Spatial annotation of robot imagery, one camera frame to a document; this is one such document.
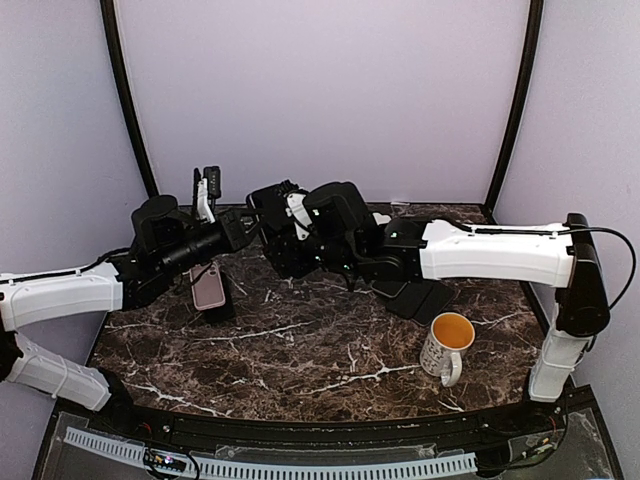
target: orange liquid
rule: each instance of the orange liquid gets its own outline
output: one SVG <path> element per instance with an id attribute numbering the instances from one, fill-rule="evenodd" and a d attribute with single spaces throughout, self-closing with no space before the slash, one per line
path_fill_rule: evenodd
<path id="1" fill-rule="evenodd" d="M 473 326 L 466 318 L 456 314 L 438 317 L 433 324 L 436 339 L 449 348 L 464 348 L 473 341 Z"/>

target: marble tabletop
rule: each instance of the marble tabletop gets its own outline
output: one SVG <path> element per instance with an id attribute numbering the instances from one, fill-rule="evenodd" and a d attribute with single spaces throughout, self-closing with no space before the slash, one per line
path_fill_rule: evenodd
<path id="1" fill-rule="evenodd" d="M 393 215 L 485 223 L 475 205 L 379 205 Z M 219 417 L 364 421 L 471 411 L 520 399 L 543 335 L 518 282 L 447 280 L 447 310 L 467 316 L 476 341 L 457 385 L 427 375 L 427 330 L 385 310 L 360 282 L 314 272 L 281 279 L 258 242 L 217 257 L 236 317 L 211 326 L 186 285 L 153 305 L 108 316 L 90 365 L 116 372 L 139 405 Z"/>

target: mug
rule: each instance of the mug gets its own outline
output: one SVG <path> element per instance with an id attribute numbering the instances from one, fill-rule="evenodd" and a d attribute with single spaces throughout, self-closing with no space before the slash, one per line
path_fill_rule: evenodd
<path id="1" fill-rule="evenodd" d="M 420 353 L 420 365 L 442 385 L 453 387 L 462 373 L 462 357 L 476 338 L 473 324 L 457 313 L 441 313 L 431 323 Z"/>

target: black cable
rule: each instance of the black cable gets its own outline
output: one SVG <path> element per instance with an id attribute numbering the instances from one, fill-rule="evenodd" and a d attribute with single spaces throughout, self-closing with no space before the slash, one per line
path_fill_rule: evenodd
<path id="1" fill-rule="evenodd" d="M 315 237 L 315 238 L 319 238 L 318 234 L 312 230 L 309 230 L 309 227 L 307 227 L 306 225 L 304 225 L 300 220 L 298 220 L 295 215 L 292 215 L 293 218 L 293 223 L 295 223 L 297 226 L 299 226 L 304 232 L 306 232 L 308 235 Z"/>
<path id="2" fill-rule="evenodd" d="M 522 123 L 522 115 L 527 101 L 527 93 L 529 91 L 536 58 L 543 9 L 544 0 L 530 0 L 527 28 L 522 46 L 522 57 L 518 68 L 515 90 L 513 91 L 511 109 L 509 110 L 509 117 L 504 130 L 504 137 L 502 139 L 502 145 L 500 146 L 500 153 L 498 154 L 493 177 L 491 178 L 489 191 L 484 201 L 484 207 L 491 213 L 493 213 L 498 203 L 498 198 L 507 176 L 509 163 L 511 163 L 511 158 L 513 157 L 513 149 L 516 144 L 518 131 Z"/>
<path id="3" fill-rule="evenodd" d="M 625 283 L 624 287 L 622 288 L 620 293 L 616 296 L 615 300 L 611 302 L 611 304 L 609 305 L 609 310 L 612 310 L 613 307 L 615 307 L 618 304 L 618 302 L 620 302 L 622 297 L 624 297 L 624 295 L 627 293 L 627 290 L 629 290 L 629 287 L 631 286 L 631 283 L 633 282 L 633 279 L 636 274 L 638 261 L 637 261 L 636 251 L 635 251 L 635 248 L 633 247 L 633 244 L 624 234 L 612 228 L 580 227 L 580 228 L 572 228 L 568 230 L 557 230 L 557 231 L 508 230 L 508 229 L 500 229 L 500 228 L 482 228 L 482 227 L 474 229 L 469 225 L 465 225 L 449 217 L 437 217 L 434 220 L 444 220 L 445 222 L 448 222 L 449 224 L 458 228 L 459 230 L 462 230 L 463 232 L 474 233 L 477 235 L 571 235 L 572 233 L 608 233 L 609 235 L 618 237 L 620 240 L 622 240 L 626 244 L 627 248 L 629 249 L 629 253 L 631 254 L 631 272 L 629 273 L 629 278 L 627 279 L 627 282 Z M 595 341 L 592 342 L 592 344 L 590 345 L 590 349 L 593 348 L 593 343 L 595 343 Z"/>
<path id="4" fill-rule="evenodd" d="M 562 432 L 562 435 L 560 436 L 560 438 L 558 439 L 558 441 L 555 444 L 555 447 L 549 452 L 547 453 L 545 456 L 543 456 L 540 460 L 533 462 L 533 463 L 527 463 L 524 465 L 518 465 L 520 462 L 523 462 L 525 460 L 528 460 L 531 457 L 518 457 L 515 458 L 513 460 L 511 460 L 509 463 L 505 463 L 503 465 L 483 465 L 481 463 L 478 463 L 478 467 L 481 470 L 521 470 L 524 468 L 532 468 L 532 467 L 537 467 L 538 465 L 546 462 L 556 451 L 558 451 L 558 449 L 560 448 L 560 446 L 562 445 L 562 443 L 564 442 L 565 438 L 567 437 L 567 432 L 569 431 L 569 406 L 568 406 L 568 401 L 567 401 L 567 397 L 569 395 L 567 393 L 564 394 L 564 431 Z M 531 451 L 535 451 L 536 449 L 538 449 L 540 447 L 534 447 L 531 450 L 526 450 L 524 453 L 527 452 L 531 452 Z"/>
<path id="5" fill-rule="evenodd" d="M 492 434 L 497 435 L 499 437 L 506 437 L 506 438 L 518 437 L 518 436 L 524 434 L 523 430 L 506 431 L 506 430 L 498 430 L 497 428 L 493 428 L 493 427 L 490 427 L 490 426 L 483 427 L 482 430 L 483 431 L 487 431 L 487 432 L 491 432 Z"/>
<path id="6" fill-rule="evenodd" d="M 121 437 L 125 437 L 127 439 L 130 438 L 129 434 L 127 434 L 125 432 L 121 432 L 120 430 L 115 428 L 113 425 L 111 425 L 109 422 L 107 422 L 104 417 L 101 417 L 97 412 L 94 412 L 94 415 L 92 417 L 101 426 L 107 427 L 107 429 L 111 430 L 116 435 L 121 436 Z M 196 476 L 195 476 L 194 480 L 200 480 L 200 465 L 198 464 L 196 459 L 193 457 L 193 455 L 191 455 L 191 453 L 189 451 L 184 450 L 183 447 L 178 447 L 178 446 L 172 445 L 172 444 L 170 444 L 168 442 L 163 442 L 162 440 L 156 440 L 155 438 L 153 438 L 153 434 L 151 433 L 151 430 L 149 430 L 149 434 L 151 435 L 151 438 L 148 440 L 149 442 L 153 442 L 156 445 L 160 445 L 160 446 L 163 446 L 165 448 L 168 448 L 171 451 L 177 451 L 178 453 L 186 456 L 189 460 L 191 460 L 191 463 L 193 464 L 193 469 L 196 471 Z"/>
<path id="7" fill-rule="evenodd" d="M 633 277 L 636 274 L 636 267 L 638 264 L 638 260 L 636 257 L 636 250 L 635 248 L 633 248 L 633 244 L 631 243 L 631 241 L 622 233 L 618 232 L 617 230 L 613 230 L 612 228 L 606 228 L 606 227 L 584 227 L 584 228 L 574 228 L 571 230 L 562 230 L 560 232 L 558 232 L 558 235 L 568 235 L 570 233 L 581 233 L 581 232 L 585 232 L 585 233 L 608 233 L 609 235 L 613 235 L 615 237 L 618 237 L 620 240 L 622 240 L 626 245 L 627 248 L 629 248 L 629 253 L 631 253 L 631 273 L 629 274 L 629 278 L 627 279 L 627 283 L 625 283 L 624 287 L 622 288 L 622 290 L 620 291 L 620 293 L 618 294 L 618 296 L 615 298 L 615 300 L 613 302 L 611 302 L 611 305 L 609 305 L 609 310 L 612 310 L 613 307 L 615 307 L 618 302 L 622 299 L 622 297 L 624 297 L 624 295 L 627 293 L 627 290 L 629 290 L 629 287 L 631 286 L 631 283 L 633 282 Z"/>
<path id="8" fill-rule="evenodd" d="M 189 460 L 191 460 L 191 463 L 193 463 L 193 468 L 196 470 L 195 480 L 200 480 L 200 465 L 198 465 L 198 462 L 196 462 L 196 459 L 193 458 L 193 455 L 191 455 L 191 453 L 185 452 L 184 454 Z"/>
<path id="9" fill-rule="evenodd" d="M 213 266 L 213 261 L 209 262 L 209 264 L 196 276 L 196 278 L 194 278 L 191 282 L 189 282 L 189 286 L 193 287 L 194 285 L 196 285 L 200 280 L 202 280 L 202 277 L 205 276 L 205 274 L 209 271 L 209 269 Z"/>
<path id="10" fill-rule="evenodd" d="M 564 431 L 562 432 L 562 435 L 558 439 L 558 442 L 556 443 L 555 448 L 553 450 L 551 450 L 549 453 L 547 453 L 539 461 L 534 462 L 534 463 L 529 463 L 529 464 L 526 464 L 526 465 L 517 465 L 517 463 L 519 463 L 523 459 L 520 459 L 520 458 L 515 459 L 512 462 L 510 462 L 509 464 L 507 464 L 506 470 L 521 470 L 523 468 L 537 467 L 538 465 L 540 465 L 540 464 L 546 462 L 547 460 L 549 460 L 549 458 L 555 452 L 557 452 L 560 449 L 560 446 L 564 442 L 564 439 L 567 437 L 567 432 L 569 431 L 569 407 L 567 405 L 567 397 L 568 397 L 568 395 L 565 393 L 565 395 L 564 395 Z"/>
<path id="11" fill-rule="evenodd" d="M 152 454 L 155 454 L 155 452 L 152 449 L 150 449 L 149 447 L 146 447 L 146 448 L 147 448 L 147 451 L 151 452 Z M 191 453 L 189 452 L 181 452 L 181 453 L 185 455 L 189 460 L 191 460 L 191 463 L 193 464 L 193 469 L 196 471 L 196 476 L 194 478 L 195 480 L 200 480 L 200 465 L 198 465 L 198 462 L 196 462 L 196 459 L 193 458 L 193 455 L 191 455 Z M 174 475 L 172 473 L 165 474 L 165 473 L 159 472 L 156 469 L 156 467 L 153 466 L 152 463 L 148 463 L 145 465 L 148 466 L 153 472 L 151 476 L 157 478 L 158 480 L 179 479 L 179 478 L 182 478 L 182 476 L 184 475 L 184 472 L 182 472 L 180 475 Z"/>
<path id="12" fill-rule="evenodd" d="M 26 275 L 24 277 L 16 277 L 16 278 L 10 278 L 7 280 L 0 280 L 0 285 L 6 285 L 8 283 L 19 283 L 19 282 L 26 282 L 29 280 L 42 280 L 44 278 L 56 278 L 56 277 L 66 277 L 68 275 L 75 275 L 77 272 L 80 273 L 84 273 L 87 272 L 89 270 L 91 270 L 92 268 L 97 267 L 98 265 L 100 265 L 103 262 L 106 262 L 107 260 L 111 259 L 112 257 L 116 256 L 116 255 L 120 255 L 122 253 L 127 253 L 129 251 L 129 248 L 117 248 L 115 250 L 111 250 L 110 252 L 107 252 L 103 255 L 100 255 L 98 257 L 98 259 L 87 265 L 86 267 L 81 267 L 78 268 L 76 270 L 64 270 L 61 272 L 47 272 L 47 273 L 38 273 L 36 275 Z"/>

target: purple wall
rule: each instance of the purple wall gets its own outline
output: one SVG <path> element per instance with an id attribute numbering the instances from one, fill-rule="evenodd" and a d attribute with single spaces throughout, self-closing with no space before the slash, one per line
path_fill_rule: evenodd
<path id="1" fill-rule="evenodd" d="M 144 199 L 99 2 L 0 3 L 0 271 L 82 265 L 131 241 Z M 32 340 L 84 362 L 103 315 L 42 322 Z M 53 400 L 0 384 L 0 477 L 31 477 Z"/>
<path id="2" fill-rule="evenodd" d="M 640 4 L 547 2 L 527 108 L 496 217 L 538 224 L 587 215 L 640 250 Z M 622 242 L 596 234 L 610 299 L 629 274 Z M 627 478 L 640 478 L 636 281 L 578 367 L 602 407 Z M 552 297 L 537 288 L 550 312 Z"/>
<path id="3" fill-rule="evenodd" d="M 481 202 L 522 52 L 526 0 L 118 2 L 160 189 L 224 202 L 291 178 L 369 200 Z"/>

